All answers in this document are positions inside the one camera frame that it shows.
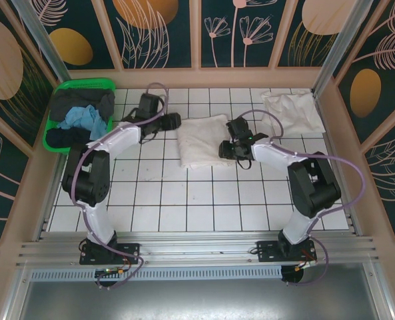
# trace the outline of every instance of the white towel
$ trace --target white towel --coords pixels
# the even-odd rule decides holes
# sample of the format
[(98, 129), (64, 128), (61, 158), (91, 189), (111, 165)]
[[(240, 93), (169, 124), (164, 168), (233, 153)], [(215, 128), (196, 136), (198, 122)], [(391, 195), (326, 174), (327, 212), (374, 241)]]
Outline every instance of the white towel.
[(178, 146), (181, 167), (196, 169), (212, 165), (232, 165), (234, 160), (218, 156), (219, 145), (230, 140), (226, 128), (226, 115), (209, 118), (186, 119), (178, 128)]
[[(266, 92), (261, 97), (267, 111), (275, 115), (282, 123), (285, 137), (325, 132), (311, 93), (272, 95), (271, 92)], [(262, 123), (270, 127), (270, 136), (280, 134), (277, 121), (269, 115), (262, 117)]]

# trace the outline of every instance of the green basket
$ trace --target green basket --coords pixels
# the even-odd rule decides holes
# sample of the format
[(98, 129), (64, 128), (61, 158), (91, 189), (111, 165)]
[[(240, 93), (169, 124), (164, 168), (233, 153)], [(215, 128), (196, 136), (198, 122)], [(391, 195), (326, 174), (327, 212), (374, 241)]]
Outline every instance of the green basket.
[[(58, 89), (110, 89), (114, 91), (116, 89), (116, 85), (108, 78), (94, 78), (94, 79), (77, 79), (70, 80), (60, 84), (55, 90), (54, 93), (57, 92)], [(45, 133), (43, 134), (43, 145), (46, 150), (50, 152), (58, 152), (64, 155), (68, 155), (70, 152), (70, 148), (52, 148), (48, 146), (46, 143), (46, 134), (48, 130), (56, 128), (59, 122), (52, 121), (49, 119), (46, 120)], [(113, 128), (113, 117), (109, 117), (109, 122), (107, 123), (107, 132), (110, 132)]]

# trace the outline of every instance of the black cloth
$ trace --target black cloth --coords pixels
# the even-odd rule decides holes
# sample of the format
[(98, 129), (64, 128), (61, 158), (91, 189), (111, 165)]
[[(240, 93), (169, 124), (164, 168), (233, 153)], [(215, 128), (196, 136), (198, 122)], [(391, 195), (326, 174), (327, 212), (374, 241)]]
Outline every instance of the black cloth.
[(88, 143), (91, 132), (73, 127), (68, 130), (50, 129), (46, 132), (46, 143), (52, 148), (67, 148), (74, 143)]
[(110, 89), (59, 89), (49, 100), (49, 118), (62, 122), (73, 107), (93, 105), (108, 122), (115, 111), (115, 94)]

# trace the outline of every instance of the white tiled floor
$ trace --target white tiled floor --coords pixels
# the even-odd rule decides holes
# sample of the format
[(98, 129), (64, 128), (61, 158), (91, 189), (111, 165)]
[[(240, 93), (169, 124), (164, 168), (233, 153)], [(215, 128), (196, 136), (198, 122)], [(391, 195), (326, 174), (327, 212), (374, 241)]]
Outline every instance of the white tiled floor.
[[(170, 89), (168, 112), (182, 118), (226, 114), (229, 119), (264, 107), (260, 94), (268, 89)], [(271, 89), (290, 93), (290, 89)], [(308, 92), (292, 89), (293, 93)], [(117, 90), (114, 121), (139, 103), (143, 90)], [(260, 114), (246, 116), (253, 132), (266, 132)], [(284, 138), (296, 151), (326, 152), (320, 134)], [(111, 167), (108, 214), (117, 231), (264, 231), (281, 230), (294, 207), (286, 175), (267, 164), (182, 169), (175, 131), (120, 154)], [(318, 230), (348, 229), (343, 211), (328, 215)], [(61, 188), (48, 231), (85, 231), (83, 217)]]

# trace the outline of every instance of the black mounting plate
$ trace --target black mounting plate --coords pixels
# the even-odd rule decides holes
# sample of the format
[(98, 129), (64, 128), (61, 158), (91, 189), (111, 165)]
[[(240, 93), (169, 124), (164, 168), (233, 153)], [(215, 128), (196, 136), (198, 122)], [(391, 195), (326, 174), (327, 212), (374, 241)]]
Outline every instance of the black mounting plate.
[[(88, 252), (86, 248), (87, 244), (84, 243), (82, 247), (82, 252)], [(124, 253), (128, 253), (130, 255), (139, 255), (139, 243), (117, 243), (115, 248), (116, 250), (122, 251)], [(128, 258), (131, 265), (137, 265), (137, 258)], [(124, 265), (123, 256), (115, 255), (114, 258), (99, 258), (95, 259), (89, 255), (81, 255), (79, 260), (80, 265)]]
[[(314, 242), (307, 240), (302, 242), (300, 249), (305, 250), (314, 260), (317, 260), (316, 250), (314, 248)], [(306, 256), (300, 250), (299, 255), (292, 255), (285, 257), (280, 248), (278, 247), (278, 241), (258, 241), (256, 243), (256, 250), (258, 252), (259, 262), (299, 262), (305, 261)]]

